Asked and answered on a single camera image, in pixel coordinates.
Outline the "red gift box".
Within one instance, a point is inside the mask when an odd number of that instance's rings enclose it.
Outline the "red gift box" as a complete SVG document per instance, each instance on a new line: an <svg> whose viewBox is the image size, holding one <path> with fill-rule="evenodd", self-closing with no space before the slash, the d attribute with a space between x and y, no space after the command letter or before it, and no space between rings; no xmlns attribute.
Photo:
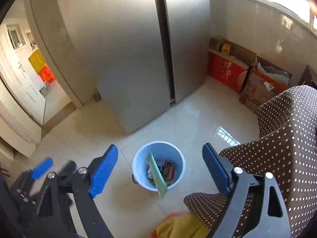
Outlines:
<svg viewBox="0 0 317 238"><path fill-rule="evenodd" d="M249 66L235 57L209 51L208 74L237 93L242 90Z"/></svg>

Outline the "white blue medicine box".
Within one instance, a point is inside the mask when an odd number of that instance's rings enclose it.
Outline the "white blue medicine box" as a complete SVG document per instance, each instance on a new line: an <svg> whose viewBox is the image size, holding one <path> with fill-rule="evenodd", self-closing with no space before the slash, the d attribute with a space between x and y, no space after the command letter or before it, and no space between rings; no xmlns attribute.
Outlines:
<svg viewBox="0 0 317 238"><path fill-rule="evenodd" d="M168 191L168 186L167 186L165 180L163 179L161 172L158 169L158 166L156 164L156 161L155 161L152 153L149 153L147 155L146 160L147 160L147 164L149 165L149 168L151 170L152 179L153 179L155 186L158 190L159 196L163 198Z"/></svg>

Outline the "yellow cloth on chair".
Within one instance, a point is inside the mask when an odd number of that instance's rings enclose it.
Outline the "yellow cloth on chair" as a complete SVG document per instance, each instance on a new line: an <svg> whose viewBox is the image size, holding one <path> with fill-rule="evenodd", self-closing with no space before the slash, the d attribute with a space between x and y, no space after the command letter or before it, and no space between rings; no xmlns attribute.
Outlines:
<svg viewBox="0 0 317 238"><path fill-rule="evenodd" d="M176 212L167 216L152 231L155 238L206 238L210 231L191 213Z"/></svg>

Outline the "brown cardboard box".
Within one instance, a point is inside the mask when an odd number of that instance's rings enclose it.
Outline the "brown cardboard box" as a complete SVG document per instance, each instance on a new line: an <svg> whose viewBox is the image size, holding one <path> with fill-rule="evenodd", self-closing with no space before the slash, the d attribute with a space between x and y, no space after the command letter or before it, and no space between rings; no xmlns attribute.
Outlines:
<svg viewBox="0 0 317 238"><path fill-rule="evenodd" d="M258 108L288 89L292 74L258 56L255 52L219 36L210 39L210 51L235 57L249 66L239 101L257 113Z"/></svg>

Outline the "silver double-door refrigerator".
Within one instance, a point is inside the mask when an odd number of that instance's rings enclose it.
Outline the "silver double-door refrigerator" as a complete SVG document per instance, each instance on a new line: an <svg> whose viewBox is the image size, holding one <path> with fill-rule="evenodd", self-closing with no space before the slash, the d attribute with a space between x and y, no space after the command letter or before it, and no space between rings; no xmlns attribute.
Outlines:
<svg viewBox="0 0 317 238"><path fill-rule="evenodd" d="M127 133L206 79L210 0L25 0L40 51L80 103L100 95Z"/></svg>

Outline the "red snack bag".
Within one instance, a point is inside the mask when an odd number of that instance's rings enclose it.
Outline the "red snack bag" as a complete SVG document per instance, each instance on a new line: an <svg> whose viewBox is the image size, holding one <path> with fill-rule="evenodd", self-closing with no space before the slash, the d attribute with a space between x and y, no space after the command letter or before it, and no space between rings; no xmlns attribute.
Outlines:
<svg viewBox="0 0 317 238"><path fill-rule="evenodd" d="M167 185L171 185L175 178L175 164L165 161L162 167L162 177Z"/></svg>

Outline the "brown polka dot tablecloth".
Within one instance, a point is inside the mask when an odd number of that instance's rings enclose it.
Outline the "brown polka dot tablecloth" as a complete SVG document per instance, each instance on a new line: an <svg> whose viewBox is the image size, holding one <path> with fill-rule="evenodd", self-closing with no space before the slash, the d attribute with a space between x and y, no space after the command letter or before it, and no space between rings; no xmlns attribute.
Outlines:
<svg viewBox="0 0 317 238"><path fill-rule="evenodd" d="M207 237L316 237L316 89L289 88L258 109L260 136L217 152L232 193L196 192L184 204Z"/></svg>

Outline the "orange plastic stool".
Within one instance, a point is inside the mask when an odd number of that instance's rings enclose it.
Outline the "orange plastic stool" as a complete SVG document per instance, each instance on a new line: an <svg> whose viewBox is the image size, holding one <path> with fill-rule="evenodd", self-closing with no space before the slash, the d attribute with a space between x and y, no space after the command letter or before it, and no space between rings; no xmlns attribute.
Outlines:
<svg viewBox="0 0 317 238"><path fill-rule="evenodd" d="M39 71L39 76L41 77L43 82L49 84L53 83L56 80L55 76L53 75L47 64L44 65L43 68Z"/></svg>

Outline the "light blue trash bucket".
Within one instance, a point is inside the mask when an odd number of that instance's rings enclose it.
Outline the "light blue trash bucket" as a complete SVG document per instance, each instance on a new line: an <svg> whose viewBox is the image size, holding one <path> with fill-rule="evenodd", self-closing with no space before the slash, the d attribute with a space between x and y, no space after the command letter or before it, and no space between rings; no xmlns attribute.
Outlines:
<svg viewBox="0 0 317 238"><path fill-rule="evenodd" d="M159 171L162 174L162 167L165 161L175 164L174 182L168 186L168 190L173 189L183 178L185 173L185 158L183 153L172 143L167 141L153 141L141 147L134 156L132 163L132 180L143 188L157 192L157 188L152 179L152 173L147 164L147 155L152 153Z"/></svg>

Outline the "yellow plastic stool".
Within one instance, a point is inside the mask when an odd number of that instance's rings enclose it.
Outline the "yellow plastic stool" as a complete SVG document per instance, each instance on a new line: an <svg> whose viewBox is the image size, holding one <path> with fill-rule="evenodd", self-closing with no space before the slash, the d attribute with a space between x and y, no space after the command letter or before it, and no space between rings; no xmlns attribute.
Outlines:
<svg viewBox="0 0 317 238"><path fill-rule="evenodd" d="M42 68L46 66L46 60L38 49L31 54L29 62L37 74L39 74Z"/></svg>

